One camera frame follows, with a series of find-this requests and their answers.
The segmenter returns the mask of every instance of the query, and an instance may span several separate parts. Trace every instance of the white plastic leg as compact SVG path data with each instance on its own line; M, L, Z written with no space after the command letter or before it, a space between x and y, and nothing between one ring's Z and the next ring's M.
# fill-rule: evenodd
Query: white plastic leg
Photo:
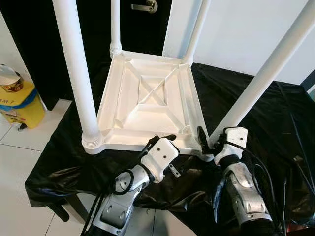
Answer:
M122 45L120 43L120 0L111 0L111 32L112 42L110 44L110 57L113 58L114 54L122 52Z
M187 48L186 55L183 58L184 63L190 63L193 62L193 55L195 53L197 43L201 34L203 23L206 20L207 12L210 6L211 0L203 0L199 9L198 17L195 23L195 26L193 28L193 32L190 38L190 42Z
M53 0L63 53L82 126L82 144L93 149L100 145L91 84L75 0Z
M315 0L309 0L262 68L208 139L210 147L226 127L237 126L315 28Z

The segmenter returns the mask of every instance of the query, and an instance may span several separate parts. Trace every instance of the white plastic stool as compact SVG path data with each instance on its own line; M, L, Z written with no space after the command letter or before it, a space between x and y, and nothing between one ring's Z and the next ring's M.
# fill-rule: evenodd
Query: white plastic stool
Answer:
M205 157L196 140L206 131L190 66L210 0L203 0L183 59L122 51L120 1L111 0L112 63L96 117L75 0L53 0L63 52L82 126L87 153L104 149L141 150L154 135L176 134L181 154ZM309 0L212 135L237 126L315 27L315 0Z

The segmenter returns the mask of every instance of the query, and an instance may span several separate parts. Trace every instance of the yellow bucket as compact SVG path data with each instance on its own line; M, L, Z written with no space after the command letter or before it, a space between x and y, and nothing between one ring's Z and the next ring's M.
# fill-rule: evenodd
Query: yellow bucket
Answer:
M45 116L34 84L28 81L15 93L0 88L0 112L10 123L24 123L28 128L36 127Z

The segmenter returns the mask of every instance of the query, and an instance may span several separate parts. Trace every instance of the white wall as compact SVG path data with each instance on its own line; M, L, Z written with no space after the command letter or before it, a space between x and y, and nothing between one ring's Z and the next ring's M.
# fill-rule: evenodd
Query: white wall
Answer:
M194 62L255 75L306 2L212 0ZM185 54L200 4L201 0L173 0L164 56ZM314 69L315 30L276 80L300 84Z
M26 80L32 80L0 12L0 64L10 66Z

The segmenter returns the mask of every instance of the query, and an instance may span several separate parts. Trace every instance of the floor tile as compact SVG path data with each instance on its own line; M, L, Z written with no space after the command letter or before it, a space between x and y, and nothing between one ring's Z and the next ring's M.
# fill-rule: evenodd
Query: floor tile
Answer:
M153 236L196 236L196 234L167 210L156 210Z
M77 196L80 199L80 201L82 202L85 209L88 212L90 212L92 204L95 200L95 196L92 194L88 194L88 193L78 193Z
M0 145L0 235L44 236L53 212L33 208L24 182L41 152Z
M16 127L12 127L0 144L43 151L70 103L60 99L52 111L46 111L43 121L34 129L19 132Z
M9 122L3 117L2 114L0 114L0 141L10 128L11 125Z
M154 209L135 207L125 236L151 236L154 225Z
M154 222L153 209L135 207L125 236L151 236ZM46 236L67 235L79 236L83 225L78 223L72 216L68 222L63 222L56 215L47 231Z
M54 215L46 236L80 236L83 225L78 223L72 216L69 221L63 222L57 215Z

